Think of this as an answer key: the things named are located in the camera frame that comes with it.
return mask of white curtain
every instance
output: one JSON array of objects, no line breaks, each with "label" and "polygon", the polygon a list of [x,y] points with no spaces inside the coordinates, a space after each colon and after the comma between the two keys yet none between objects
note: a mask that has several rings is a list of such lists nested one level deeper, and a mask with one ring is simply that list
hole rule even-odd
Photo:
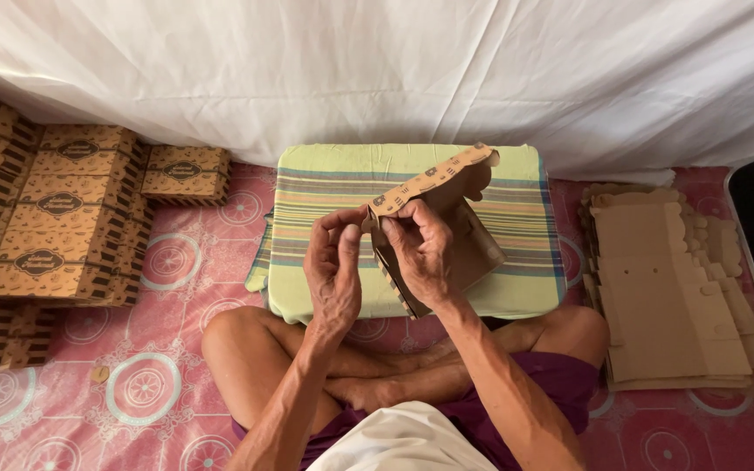
[{"label": "white curtain", "polygon": [[0,0],[0,96],[268,166],[482,141],[658,180],[754,158],[754,0]]}]

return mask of purple shorts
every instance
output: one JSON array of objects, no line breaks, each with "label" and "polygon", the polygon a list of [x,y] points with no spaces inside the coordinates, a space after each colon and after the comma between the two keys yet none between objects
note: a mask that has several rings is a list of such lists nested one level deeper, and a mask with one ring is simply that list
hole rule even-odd
[{"label": "purple shorts", "polygon": [[[598,369],[578,358],[546,352],[511,354],[523,371],[545,391],[569,420],[575,433],[586,429],[589,411],[586,405],[598,382]],[[354,411],[349,404],[341,404],[339,413],[321,432],[310,436],[299,471],[307,468],[319,455],[335,444],[360,421],[365,411]],[[521,467],[502,441],[499,432],[487,415],[476,388],[470,386],[461,399],[435,407],[450,419],[471,445],[501,470],[519,470]],[[246,430],[232,420],[237,438],[243,439]]]}]

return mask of white shirt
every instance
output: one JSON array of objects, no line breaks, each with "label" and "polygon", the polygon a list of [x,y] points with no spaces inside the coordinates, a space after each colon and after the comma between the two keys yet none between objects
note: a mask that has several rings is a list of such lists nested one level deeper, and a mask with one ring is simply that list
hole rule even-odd
[{"label": "white shirt", "polygon": [[433,406],[381,409],[328,448],[307,471],[497,471]]}]

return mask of forearm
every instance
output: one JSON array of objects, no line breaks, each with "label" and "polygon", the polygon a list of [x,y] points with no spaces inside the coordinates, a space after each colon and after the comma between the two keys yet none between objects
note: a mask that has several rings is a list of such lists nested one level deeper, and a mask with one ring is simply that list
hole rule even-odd
[{"label": "forearm", "polygon": [[451,297],[435,312],[522,468],[582,469],[580,447],[566,417],[495,340],[466,298]]},{"label": "forearm", "polygon": [[228,470],[292,471],[304,455],[319,394],[340,339],[316,335],[308,326],[302,348],[260,419],[238,445]]}]

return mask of crossed legs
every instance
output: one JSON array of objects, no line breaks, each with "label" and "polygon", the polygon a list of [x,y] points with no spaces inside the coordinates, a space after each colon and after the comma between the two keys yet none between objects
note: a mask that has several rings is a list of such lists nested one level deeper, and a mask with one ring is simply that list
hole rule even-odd
[{"label": "crossed legs", "polygon": [[[513,321],[494,330],[509,352],[561,353],[600,367],[609,332],[588,307],[561,306],[541,317]],[[301,347],[304,328],[285,323],[260,307],[217,314],[205,328],[203,356],[229,412],[251,428],[260,417]],[[372,412],[404,401],[438,404],[456,400],[470,376],[450,339],[418,354],[377,355],[342,344],[333,357],[311,433],[340,412],[334,397]]]}]

